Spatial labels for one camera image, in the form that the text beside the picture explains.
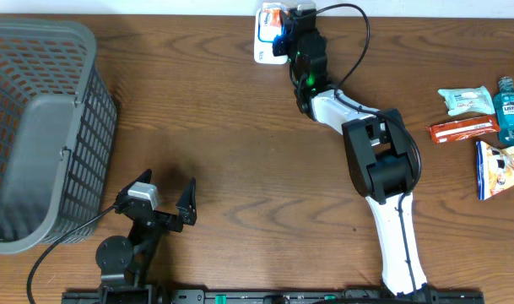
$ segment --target mouthwash bottle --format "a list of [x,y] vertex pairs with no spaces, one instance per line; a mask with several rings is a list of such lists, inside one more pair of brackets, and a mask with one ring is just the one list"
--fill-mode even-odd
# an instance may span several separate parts
[[503,144],[514,145],[514,86],[510,77],[499,81],[500,93],[493,99],[496,116],[501,131],[499,140]]

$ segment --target white wall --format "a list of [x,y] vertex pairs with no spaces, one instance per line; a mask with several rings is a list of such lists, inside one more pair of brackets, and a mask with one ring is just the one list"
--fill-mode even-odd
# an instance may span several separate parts
[[[317,8],[323,8],[348,1],[315,2]],[[261,3],[262,0],[0,0],[0,13],[253,15]],[[514,18],[514,0],[355,0],[353,3],[369,16]],[[329,14],[356,15],[356,12],[340,8]]]

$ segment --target plastic bin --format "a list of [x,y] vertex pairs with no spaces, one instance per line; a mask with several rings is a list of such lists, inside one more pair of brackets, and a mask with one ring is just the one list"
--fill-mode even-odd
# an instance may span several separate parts
[[116,106],[95,53],[81,24],[0,19],[0,253],[53,242],[100,211]]

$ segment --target wooden table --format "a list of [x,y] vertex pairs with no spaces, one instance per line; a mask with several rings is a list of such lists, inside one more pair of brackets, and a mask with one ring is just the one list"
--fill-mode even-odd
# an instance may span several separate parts
[[[286,66],[253,61],[254,18],[43,18],[94,31],[100,71],[121,102],[104,208],[151,168],[161,208],[174,212],[197,178],[197,224],[165,237],[150,279],[209,289],[379,285],[375,223],[350,181],[343,140],[298,112]],[[318,25],[339,78],[360,54],[364,25]],[[514,20],[372,18],[371,29],[344,91],[371,107],[397,107],[418,143],[424,173],[414,226],[428,280],[514,303],[514,188],[478,201],[474,140],[437,145],[425,131],[450,120],[439,88],[485,85],[495,94],[499,77],[514,78]],[[96,288],[95,249],[130,227],[109,214],[88,241],[57,248],[35,276],[37,302]],[[0,303],[26,301],[28,273],[45,248],[0,256]]]

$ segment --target light blue packet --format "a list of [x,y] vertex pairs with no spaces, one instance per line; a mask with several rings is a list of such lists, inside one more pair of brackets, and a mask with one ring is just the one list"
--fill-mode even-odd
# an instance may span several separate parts
[[444,97],[451,117],[467,112],[495,114],[491,94],[484,86],[477,89],[440,89],[438,92]]

